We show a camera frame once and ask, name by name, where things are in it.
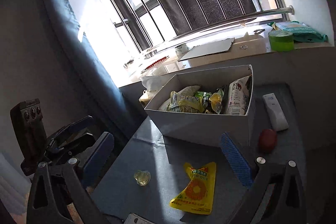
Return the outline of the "blue curtain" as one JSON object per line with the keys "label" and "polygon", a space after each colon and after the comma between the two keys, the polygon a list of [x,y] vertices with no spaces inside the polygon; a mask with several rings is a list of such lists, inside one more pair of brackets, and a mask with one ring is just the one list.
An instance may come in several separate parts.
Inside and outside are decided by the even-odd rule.
{"label": "blue curtain", "polygon": [[79,40],[79,23],[69,0],[43,0],[52,29],[72,68],[101,110],[104,123],[127,139],[145,119],[122,94],[98,60],[87,38]]}

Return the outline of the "tissue pack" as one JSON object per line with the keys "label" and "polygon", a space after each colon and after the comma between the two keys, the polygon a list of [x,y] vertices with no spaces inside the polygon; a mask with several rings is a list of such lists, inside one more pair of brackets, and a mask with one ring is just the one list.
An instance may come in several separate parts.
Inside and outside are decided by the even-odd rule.
{"label": "tissue pack", "polygon": [[151,101],[151,99],[159,92],[159,90],[167,83],[167,76],[145,76],[141,77],[141,83],[144,87],[139,102],[143,108]]}

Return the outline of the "white red snack bag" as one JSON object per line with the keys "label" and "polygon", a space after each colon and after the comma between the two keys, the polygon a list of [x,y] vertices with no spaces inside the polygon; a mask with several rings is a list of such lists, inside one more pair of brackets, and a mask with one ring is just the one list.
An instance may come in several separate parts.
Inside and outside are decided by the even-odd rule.
{"label": "white red snack bag", "polygon": [[230,83],[224,114],[245,115],[250,98],[252,75],[242,77]]}

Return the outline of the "green white snack bag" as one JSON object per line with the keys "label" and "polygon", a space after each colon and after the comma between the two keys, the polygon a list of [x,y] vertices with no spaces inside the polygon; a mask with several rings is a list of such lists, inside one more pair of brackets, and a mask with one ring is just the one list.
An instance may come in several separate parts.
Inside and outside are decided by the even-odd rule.
{"label": "green white snack bag", "polygon": [[202,113],[204,111],[203,105],[196,92],[201,87],[199,85],[187,86],[179,92],[172,91],[170,98],[163,102],[159,107],[159,111],[168,111],[175,113]]}

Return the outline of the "green plastic bag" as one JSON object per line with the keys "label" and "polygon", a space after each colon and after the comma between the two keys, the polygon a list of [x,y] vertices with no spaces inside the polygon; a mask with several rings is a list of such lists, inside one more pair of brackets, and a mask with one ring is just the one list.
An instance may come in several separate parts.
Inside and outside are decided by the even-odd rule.
{"label": "green plastic bag", "polygon": [[300,43],[324,43],[329,41],[326,34],[322,34],[310,26],[307,26],[305,23],[298,21],[270,22],[268,23],[268,26],[271,26],[274,30],[291,32],[294,41]]}

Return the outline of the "flat grey cardboard sheet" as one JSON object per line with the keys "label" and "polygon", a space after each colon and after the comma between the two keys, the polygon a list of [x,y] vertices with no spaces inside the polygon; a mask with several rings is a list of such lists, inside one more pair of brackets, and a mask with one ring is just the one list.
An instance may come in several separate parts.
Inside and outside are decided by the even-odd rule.
{"label": "flat grey cardboard sheet", "polygon": [[229,38],[217,42],[210,42],[207,44],[202,44],[193,47],[184,56],[182,56],[179,61],[185,61],[189,59],[194,59],[197,57],[214,55],[217,53],[228,52],[235,41],[234,38]]}

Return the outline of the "phone with cartoon case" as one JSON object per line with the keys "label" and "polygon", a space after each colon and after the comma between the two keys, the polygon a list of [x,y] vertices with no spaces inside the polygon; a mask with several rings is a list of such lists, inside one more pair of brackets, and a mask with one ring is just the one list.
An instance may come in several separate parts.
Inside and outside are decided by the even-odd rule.
{"label": "phone with cartoon case", "polygon": [[139,215],[137,214],[134,214],[134,213],[130,213],[125,221],[123,222],[124,224],[153,224],[153,222],[143,218],[143,217],[140,217]]}

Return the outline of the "clear jelly cup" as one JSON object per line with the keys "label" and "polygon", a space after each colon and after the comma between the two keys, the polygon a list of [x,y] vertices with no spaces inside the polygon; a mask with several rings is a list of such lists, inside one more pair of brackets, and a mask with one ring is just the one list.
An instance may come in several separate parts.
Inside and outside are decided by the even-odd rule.
{"label": "clear jelly cup", "polygon": [[147,170],[137,170],[134,174],[134,179],[140,186],[146,186],[151,180],[151,174]]}

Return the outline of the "green tape roll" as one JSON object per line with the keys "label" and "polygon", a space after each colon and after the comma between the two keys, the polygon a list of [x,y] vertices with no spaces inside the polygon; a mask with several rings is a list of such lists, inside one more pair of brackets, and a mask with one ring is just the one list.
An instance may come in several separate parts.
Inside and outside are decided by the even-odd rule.
{"label": "green tape roll", "polygon": [[293,34],[284,30],[273,30],[268,33],[270,47],[273,51],[289,52],[294,50]]}

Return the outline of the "white cardboard storage box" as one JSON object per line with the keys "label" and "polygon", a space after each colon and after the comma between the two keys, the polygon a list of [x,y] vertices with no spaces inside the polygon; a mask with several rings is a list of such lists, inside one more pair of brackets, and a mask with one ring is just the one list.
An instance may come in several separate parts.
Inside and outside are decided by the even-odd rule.
{"label": "white cardboard storage box", "polygon": [[209,146],[230,133],[248,146],[253,131],[251,65],[179,73],[167,81],[145,111],[164,136]]}

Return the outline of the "green yellow snack bag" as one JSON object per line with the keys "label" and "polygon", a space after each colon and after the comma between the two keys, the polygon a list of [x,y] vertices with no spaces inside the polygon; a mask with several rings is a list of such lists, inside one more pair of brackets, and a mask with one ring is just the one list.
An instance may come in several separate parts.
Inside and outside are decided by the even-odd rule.
{"label": "green yellow snack bag", "polygon": [[188,86],[179,92],[172,91],[170,98],[160,108],[174,113],[223,114],[228,86],[213,93],[200,90],[199,85]]}

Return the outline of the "yellow spicy snack pouch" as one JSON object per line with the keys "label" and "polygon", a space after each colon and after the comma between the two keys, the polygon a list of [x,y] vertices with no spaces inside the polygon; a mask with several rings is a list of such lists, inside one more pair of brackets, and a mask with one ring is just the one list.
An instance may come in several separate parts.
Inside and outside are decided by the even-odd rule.
{"label": "yellow spicy snack pouch", "polygon": [[169,206],[188,213],[210,215],[213,210],[217,164],[209,162],[196,169],[190,163],[183,165],[190,182]]}

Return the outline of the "small white cup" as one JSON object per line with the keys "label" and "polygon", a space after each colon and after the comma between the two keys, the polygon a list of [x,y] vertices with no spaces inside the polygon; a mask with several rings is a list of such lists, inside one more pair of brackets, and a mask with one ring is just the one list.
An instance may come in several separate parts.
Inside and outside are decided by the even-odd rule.
{"label": "small white cup", "polygon": [[182,43],[178,46],[175,47],[175,53],[177,58],[181,58],[183,57],[188,51],[189,51],[189,47],[186,43]]}

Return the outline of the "white remote control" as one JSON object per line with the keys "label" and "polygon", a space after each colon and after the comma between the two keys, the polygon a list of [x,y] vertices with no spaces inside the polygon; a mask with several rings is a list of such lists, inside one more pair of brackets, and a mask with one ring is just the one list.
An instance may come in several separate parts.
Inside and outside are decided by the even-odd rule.
{"label": "white remote control", "polygon": [[272,128],[275,131],[283,131],[289,128],[288,121],[274,93],[262,96]]}

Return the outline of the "red apple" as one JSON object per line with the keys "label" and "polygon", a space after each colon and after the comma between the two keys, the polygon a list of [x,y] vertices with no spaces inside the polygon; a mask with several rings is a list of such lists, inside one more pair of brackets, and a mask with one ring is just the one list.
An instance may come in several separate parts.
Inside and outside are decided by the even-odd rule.
{"label": "red apple", "polygon": [[272,153],[277,145],[277,133],[272,129],[264,129],[259,135],[257,147],[261,153]]}

